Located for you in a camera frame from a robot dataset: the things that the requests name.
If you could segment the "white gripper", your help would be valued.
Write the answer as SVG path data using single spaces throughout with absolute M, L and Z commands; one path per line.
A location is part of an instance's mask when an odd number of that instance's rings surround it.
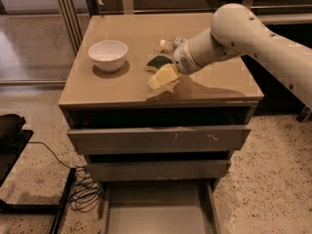
M 157 90 L 162 84 L 175 81 L 180 73 L 190 75 L 199 70 L 200 66 L 196 63 L 191 54 L 191 41 L 186 40 L 175 48 L 173 53 L 173 64 L 163 65 L 157 72 L 157 77 L 152 77 L 147 85 L 151 90 Z

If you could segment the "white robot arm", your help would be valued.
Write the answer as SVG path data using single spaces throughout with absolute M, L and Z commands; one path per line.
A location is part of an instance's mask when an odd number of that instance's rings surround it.
M 148 81 L 153 90 L 212 63 L 247 55 L 312 107 L 312 49 L 271 31 L 243 5 L 218 8 L 207 29 L 169 49 L 172 62 Z

